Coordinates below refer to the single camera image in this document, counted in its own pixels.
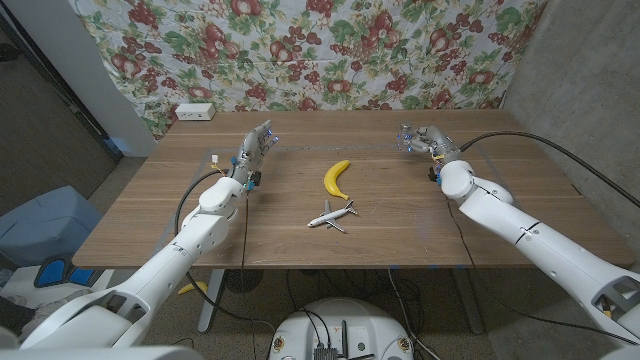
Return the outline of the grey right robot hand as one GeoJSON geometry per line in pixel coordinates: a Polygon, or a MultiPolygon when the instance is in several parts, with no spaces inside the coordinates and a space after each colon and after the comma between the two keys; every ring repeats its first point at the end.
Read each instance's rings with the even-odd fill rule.
{"type": "Polygon", "coordinates": [[[409,145],[416,152],[430,154],[434,161],[441,164],[461,158],[459,148],[435,125],[419,127],[413,131],[409,145]]]}

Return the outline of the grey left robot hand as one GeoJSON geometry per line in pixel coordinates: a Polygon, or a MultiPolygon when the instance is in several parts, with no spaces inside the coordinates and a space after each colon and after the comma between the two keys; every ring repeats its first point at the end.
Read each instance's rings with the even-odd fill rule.
{"type": "Polygon", "coordinates": [[[245,135],[236,162],[228,174],[230,178],[245,184],[261,168],[264,157],[279,140],[272,133],[271,124],[271,120],[266,120],[245,135]]]}

